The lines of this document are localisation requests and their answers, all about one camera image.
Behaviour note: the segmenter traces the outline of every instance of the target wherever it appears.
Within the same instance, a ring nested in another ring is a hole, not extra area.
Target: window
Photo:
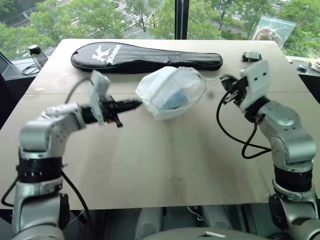
[[[285,55],[318,58],[319,0],[189,0],[187,39],[273,40]]]
[[[0,52],[12,61],[66,38],[173,39],[174,21],[174,0],[1,0]]]

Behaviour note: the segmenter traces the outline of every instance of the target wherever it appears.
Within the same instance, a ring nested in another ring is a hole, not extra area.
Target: wooden tabletop
[[[63,40],[1,129],[1,193],[16,177],[21,127],[45,108],[63,103],[71,86],[87,75],[72,67],[71,54],[82,45],[97,41]],[[302,125],[320,146],[319,104],[276,44],[224,40],[113,41],[148,48],[221,54],[224,60],[221,69],[202,72],[205,76],[232,74],[238,77],[240,69],[249,65],[241,62],[242,53],[248,50],[261,52],[270,65],[268,97],[295,109]],[[135,89],[143,76],[108,74],[112,81],[109,93],[115,100],[135,97]],[[84,84],[71,101],[87,103],[87,92]],[[63,156],[63,163],[68,164],[64,170],[88,207],[119,209],[267,201],[273,191],[271,154],[243,159],[242,145],[224,135],[216,123],[216,109],[225,91],[218,86],[210,88],[209,92],[187,113],[174,119],[154,120],[142,106],[119,115],[123,128],[114,124],[102,127],[93,124],[73,133]],[[243,140],[253,128],[232,103],[221,109],[221,122],[230,133]],[[269,146],[260,131],[252,142]],[[248,154],[255,151],[249,148]],[[319,156],[317,154],[314,159],[315,171],[320,169]],[[320,176],[313,176],[320,193]],[[64,183],[63,191],[69,195],[71,209],[82,208],[67,183]],[[8,198],[8,202],[12,201],[13,194]]]

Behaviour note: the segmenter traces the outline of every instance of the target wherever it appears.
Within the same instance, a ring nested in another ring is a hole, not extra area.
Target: robotic arm
[[[110,81],[97,71],[90,77],[90,104],[54,106],[28,122],[20,132],[19,165],[12,218],[14,240],[63,240],[69,222],[69,202],[62,189],[62,156],[69,135],[98,122],[115,122],[118,113],[133,110],[139,100],[115,101]]]
[[[222,82],[224,103],[234,103],[246,119],[259,125],[271,146],[275,194],[269,197],[273,223],[294,240],[320,239],[319,203],[312,184],[316,145],[302,128],[299,115],[281,103],[269,100],[269,67],[257,62]]]

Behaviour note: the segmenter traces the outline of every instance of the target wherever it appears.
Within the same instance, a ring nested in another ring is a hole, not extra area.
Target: table
[[[74,50],[97,42],[93,39],[63,40],[29,87],[0,131],[2,168],[0,192],[4,193],[16,176],[19,131],[23,124],[49,107],[61,104],[66,93],[83,73],[69,62]],[[206,76],[232,74],[249,63],[240,61],[243,52],[256,50],[269,60],[271,86],[268,97],[295,109],[305,129],[320,146],[319,104],[308,92],[295,70],[275,43],[268,41],[224,40],[112,40],[137,46],[194,52],[217,52],[224,64]],[[135,88],[144,74],[108,74],[109,93],[115,100],[135,97]],[[88,102],[87,86],[82,85],[72,102]],[[260,203],[272,192],[273,162],[269,153],[256,159],[241,157],[242,145],[219,129],[215,115],[224,94],[221,87],[210,88],[186,114],[156,121],[144,107],[119,115],[124,127],[90,125],[70,136],[63,156],[64,170],[82,193],[90,209],[144,208],[186,205]],[[230,103],[221,109],[225,128],[241,139],[252,131],[237,107]],[[258,132],[253,142],[268,146]],[[314,170],[320,168],[320,155]],[[313,182],[320,193],[320,176]],[[71,209],[81,203],[66,183]]]

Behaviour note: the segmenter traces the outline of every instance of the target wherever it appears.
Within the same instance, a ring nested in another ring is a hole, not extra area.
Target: plastic bag
[[[147,76],[139,83],[135,92],[143,101],[154,119],[171,119],[185,113],[211,87],[209,81],[192,67],[165,66]]]
[[[262,16],[252,40],[275,41],[282,48],[295,26],[296,23],[292,21]]]

